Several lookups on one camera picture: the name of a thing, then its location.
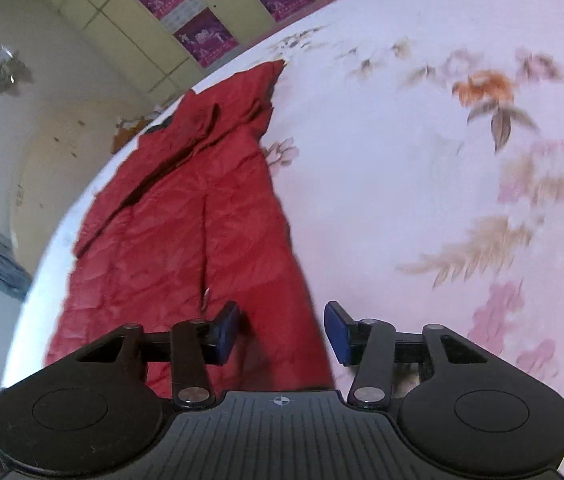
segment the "crosshair marking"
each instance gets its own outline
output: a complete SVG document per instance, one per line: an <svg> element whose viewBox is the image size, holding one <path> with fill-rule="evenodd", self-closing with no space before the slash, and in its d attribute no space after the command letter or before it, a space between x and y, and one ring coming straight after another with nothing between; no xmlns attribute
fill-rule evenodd
<svg viewBox="0 0 564 480"><path fill-rule="evenodd" d="M271 400L271 402L276 403L278 406L286 406L289 402L293 402L288 397L279 396Z"/></svg>

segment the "orange flower print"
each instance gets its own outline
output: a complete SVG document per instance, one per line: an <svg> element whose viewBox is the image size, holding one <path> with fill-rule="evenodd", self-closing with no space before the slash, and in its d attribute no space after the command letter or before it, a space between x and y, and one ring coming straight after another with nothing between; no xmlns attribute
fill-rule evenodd
<svg viewBox="0 0 564 480"><path fill-rule="evenodd" d="M513 101L514 85L503 73L494 70L481 70L470 75L466 83L453 85L453 95L457 94L462 106L471 106L485 98L497 102Z"/></svg>

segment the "white wall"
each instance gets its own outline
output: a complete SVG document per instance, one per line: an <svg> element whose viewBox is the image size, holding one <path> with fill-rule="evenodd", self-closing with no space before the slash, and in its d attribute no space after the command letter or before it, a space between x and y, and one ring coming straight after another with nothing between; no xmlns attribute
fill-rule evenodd
<svg viewBox="0 0 564 480"><path fill-rule="evenodd" d="M41 0L0 0L0 45L11 44L31 68L34 82L20 95L0 95L0 232L10 236L11 202L20 162L49 108L75 103L126 102L149 110L145 97L109 66L78 32ZM114 124L99 132L112 137ZM0 292L0 383L20 303Z"/></svg>
<svg viewBox="0 0 564 480"><path fill-rule="evenodd" d="M0 0L0 45L11 44L33 72L20 95L0 95L0 232L9 235L11 193L36 113L47 103L117 100L149 108L145 98L78 32L41 0ZM112 135L113 130L103 132Z"/></svg>

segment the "floral bedsheet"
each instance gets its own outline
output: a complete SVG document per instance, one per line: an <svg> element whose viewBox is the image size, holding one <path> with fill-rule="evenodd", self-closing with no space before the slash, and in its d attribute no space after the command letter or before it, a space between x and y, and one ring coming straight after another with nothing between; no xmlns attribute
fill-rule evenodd
<svg viewBox="0 0 564 480"><path fill-rule="evenodd" d="M564 396L564 0L338 0L196 89L272 59L262 147L316 315L445 324ZM4 384L41 367L81 219L134 146L60 224Z"/></svg>

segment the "circular pad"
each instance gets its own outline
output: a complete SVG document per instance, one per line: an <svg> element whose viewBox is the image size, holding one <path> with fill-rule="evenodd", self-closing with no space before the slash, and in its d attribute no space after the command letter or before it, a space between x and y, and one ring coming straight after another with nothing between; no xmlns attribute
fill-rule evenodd
<svg viewBox="0 0 564 480"><path fill-rule="evenodd" d="M34 379L0 396L0 456L24 472L103 472L134 459L161 427L161 400L143 383L118 374Z"/></svg>
<svg viewBox="0 0 564 480"><path fill-rule="evenodd" d="M457 417L474 430L505 433L516 430L528 419L524 400L497 390L463 395L456 402Z"/></svg>

